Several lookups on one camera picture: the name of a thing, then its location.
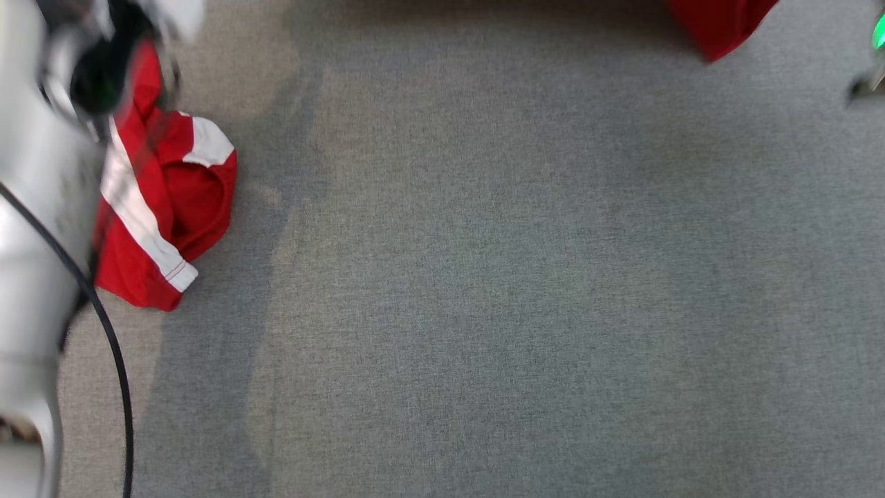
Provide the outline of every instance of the red fabric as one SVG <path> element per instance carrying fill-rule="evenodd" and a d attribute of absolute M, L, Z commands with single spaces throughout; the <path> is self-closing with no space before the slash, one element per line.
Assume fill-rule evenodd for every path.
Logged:
<path fill-rule="evenodd" d="M 714 62 L 747 41 L 777 0 L 670 0 L 670 10 Z"/>
<path fill-rule="evenodd" d="M 232 145 L 229 153 L 222 147 L 226 159 L 208 166 L 193 162 L 190 156 L 199 153 L 197 139 L 205 141 L 197 136 L 197 121 L 204 129 L 211 125 L 210 138 L 216 142 L 229 142 L 214 124 L 205 124 L 209 121 L 157 109 L 161 85 L 156 54 L 145 46 L 137 60 L 133 105 L 114 120 L 117 146 L 125 148 L 128 161 L 112 149 L 105 167 L 98 230 L 109 219 L 108 201 L 116 215 L 104 233 L 96 285 L 135 306 L 172 311 L 196 277 L 189 262 L 215 245 L 230 225 L 236 152 Z M 157 141 L 147 144 L 152 147 L 146 146 L 148 130 L 156 135 L 152 127 L 158 123 L 165 129 L 158 140 L 150 137 Z M 114 174 L 120 171 L 129 176 Z M 131 182 L 133 171 L 137 186 Z"/>

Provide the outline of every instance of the white stripe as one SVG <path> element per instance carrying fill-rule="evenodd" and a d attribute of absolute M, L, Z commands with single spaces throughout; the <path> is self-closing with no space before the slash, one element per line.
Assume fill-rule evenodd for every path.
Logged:
<path fill-rule="evenodd" d="M 234 153 L 234 145 L 230 143 L 221 128 L 205 118 L 190 118 L 194 123 L 194 149 L 186 156 L 185 162 L 201 164 L 205 167 L 220 166 L 227 162 Z"/>
<path fill-rule="evenodd" d="M 119 138 L 117 125 L 111 122 L 111 138 L 104 163 L 102 195 L 129 231 L 132 239 L 154 261 L 160 273 L 178 292 L 184 292 L 196 279 L 196 268 L 181 257 L 174 245 L 160 234 L 157 216 L 144 200 L 126 147 Z"/>

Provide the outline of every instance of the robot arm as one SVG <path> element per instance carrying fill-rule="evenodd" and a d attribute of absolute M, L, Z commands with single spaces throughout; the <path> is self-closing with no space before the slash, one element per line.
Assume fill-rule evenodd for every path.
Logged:
<path fill-rule="evenodd" d="M 86 275 L 104 123 L 124 100 L 135 44 L 148 33 L 192 38 L 201 17 L 197 0 L 0 1 L 0 183 Z M 80 295 L 46 241 L 0 198 L 4 495 L 58 493 L 58 360 Z"/>

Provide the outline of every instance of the red and white garment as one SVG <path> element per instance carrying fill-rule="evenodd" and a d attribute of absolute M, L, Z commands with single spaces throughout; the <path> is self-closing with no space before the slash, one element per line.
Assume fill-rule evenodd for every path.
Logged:
<path fill-rule="evenodd" d="M 96 285 L 135 306 L 172 311 L 197 276 L 190 262 L 230 225 L 236 151 L 215 123 L 157 109 L 153 49 L 142 49 L 139 61 L 134 103 L 112 124 L 98 229 L 109 208 L 114 216 Z M 159 138 L 149 136 L 155 126 L 162 127 Z"/>

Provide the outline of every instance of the gray carpet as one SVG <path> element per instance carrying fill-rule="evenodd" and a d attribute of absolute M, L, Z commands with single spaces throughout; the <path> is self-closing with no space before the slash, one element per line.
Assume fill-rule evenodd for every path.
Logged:
<path fill-rule="evenodd" d="M 885 495 L 874 8 L 705 66 L 656 0 L 211 0 L 233 225 L 177 312 L 107 298 L 135 496 Z M 119 496 L 91 315 L 62 377 L 63 496 Z"/>

